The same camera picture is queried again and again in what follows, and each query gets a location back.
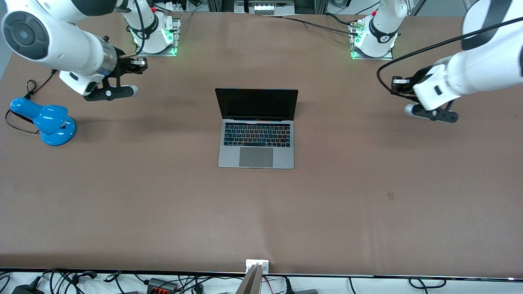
red cable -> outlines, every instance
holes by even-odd
[[[263,278],[265,279],[265,281],[267,282],[267,285],[269,286],[270,294],[274,294],[274,291],[272,290],[272,287],[270,286],[270,282],[269,282],[269,280],[267,279],[267,277],[266,277],[266,276],[263,276]]]

laptop trackpad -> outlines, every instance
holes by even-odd
[[[240,148],[240,166],[272,167],[273,148]]]

white bracket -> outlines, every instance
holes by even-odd
[[[263,274],[269,274],[269,261],[265,259],[247,259],[245,261],[245,272],[248,272],[251,266],[261,264],[263,268]]]

lamp base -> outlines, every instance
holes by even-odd
[[[40,133],[42,141],[49,146],[61,146],[69,142],[76,134],[76,122],[71,117],[67,117],[62,128],[52,135]]]

laptop keyboard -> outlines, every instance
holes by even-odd
[[[224,146],[291,147],[291,125],[225,123]]]

